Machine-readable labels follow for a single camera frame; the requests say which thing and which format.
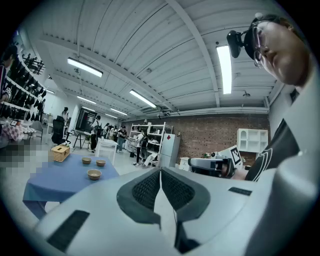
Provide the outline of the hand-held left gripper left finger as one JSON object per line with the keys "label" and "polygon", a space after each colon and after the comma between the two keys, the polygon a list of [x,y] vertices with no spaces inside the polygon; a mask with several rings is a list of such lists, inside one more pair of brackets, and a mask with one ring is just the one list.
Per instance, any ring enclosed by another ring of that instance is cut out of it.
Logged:
{"label": "hand-held left gripper left finger", "polygon": [[149,225],[162,228],[161,216],[155,212],[160,191],[161,170],[131,172],[117,178],[117,221],[128,225]]}

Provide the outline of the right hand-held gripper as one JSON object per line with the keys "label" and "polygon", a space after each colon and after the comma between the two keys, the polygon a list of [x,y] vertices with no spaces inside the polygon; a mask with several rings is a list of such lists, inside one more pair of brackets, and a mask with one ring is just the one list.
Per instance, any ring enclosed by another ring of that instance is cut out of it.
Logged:
{"label": "right hand-held gripper", "polygon": [[193,173],[205,176],[216,177],[217,172],[221,178],[236,178],[240,175],[243,162],[236,145],[216,152],[213,158],[189,158],[188,165]]}

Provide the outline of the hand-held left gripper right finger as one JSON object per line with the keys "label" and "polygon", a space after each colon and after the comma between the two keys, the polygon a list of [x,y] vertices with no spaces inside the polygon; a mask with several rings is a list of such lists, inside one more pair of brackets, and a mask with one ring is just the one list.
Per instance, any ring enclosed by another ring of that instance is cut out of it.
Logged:
{"label": "hand-held left gripper right finger", "polygon": [[169,168],[161,168],[161,185],[178,222],[198,219],[210,203],[210,193],[203,185]]}

